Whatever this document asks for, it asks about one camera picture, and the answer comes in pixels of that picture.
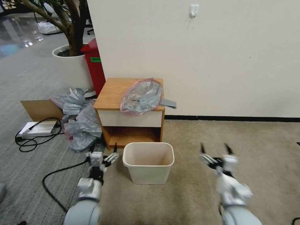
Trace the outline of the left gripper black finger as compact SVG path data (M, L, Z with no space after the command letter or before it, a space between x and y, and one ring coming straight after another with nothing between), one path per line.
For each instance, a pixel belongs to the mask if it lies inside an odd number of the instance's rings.
M90 155L94 152L96 143L94 142L90 147L89 150L86 153L86 160L90 160Z
M113 152L108 156L103 156L102 164L105 168L111 166L117 159L119 158L118 148L117 148L117 142L114 145Z

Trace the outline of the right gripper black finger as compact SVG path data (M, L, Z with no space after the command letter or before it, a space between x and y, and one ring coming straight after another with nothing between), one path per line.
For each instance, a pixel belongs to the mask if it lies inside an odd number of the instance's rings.
M213 159L211 156L206 154L204 144L201 143L200 148L200 159L206 164L206 165L213 165L217 163L217 160Z
M233 150L228 146L228 144L224 143L227 154L224 155L224 160L236 160L236 156L233 153Z

